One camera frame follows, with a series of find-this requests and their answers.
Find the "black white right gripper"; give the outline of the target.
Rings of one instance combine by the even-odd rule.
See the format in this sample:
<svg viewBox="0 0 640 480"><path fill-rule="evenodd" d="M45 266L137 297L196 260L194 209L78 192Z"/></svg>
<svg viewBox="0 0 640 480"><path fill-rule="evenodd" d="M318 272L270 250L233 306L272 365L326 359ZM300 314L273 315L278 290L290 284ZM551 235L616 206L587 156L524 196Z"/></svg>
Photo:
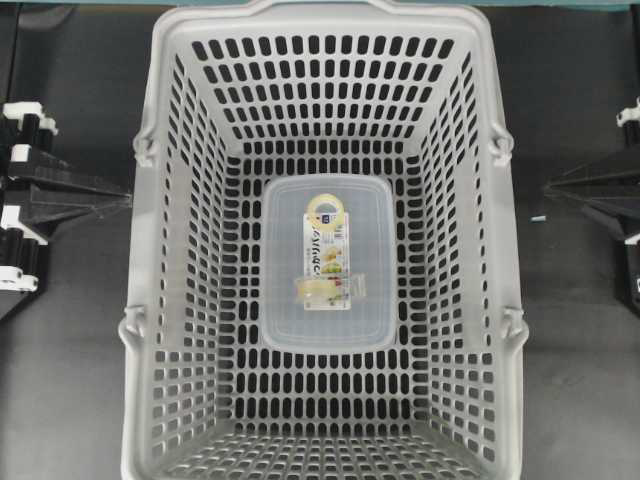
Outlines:
<svg viewBox="0 0 640 480"><path fill-rule="evenodd" d="M616 123L625 149L552 178L544 193L583 199L582 212L624 242L630 305L639 314L639 98Z"/></svg>

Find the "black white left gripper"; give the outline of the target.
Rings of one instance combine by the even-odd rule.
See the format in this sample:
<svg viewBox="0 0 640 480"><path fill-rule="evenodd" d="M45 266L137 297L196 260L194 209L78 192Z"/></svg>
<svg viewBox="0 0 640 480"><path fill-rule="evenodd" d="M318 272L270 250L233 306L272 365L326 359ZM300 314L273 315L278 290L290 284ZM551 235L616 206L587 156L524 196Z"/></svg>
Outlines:
<svg viewBox="0 0 640 480"><path fill-rule="evenodd" d="M1 318L8 320L45 290L48 241L27 223L130 209L132 196L103 177L39 150L51 147L56 122L37 101L1 105ZM90 192L42 190L43 183Z"/></svg>

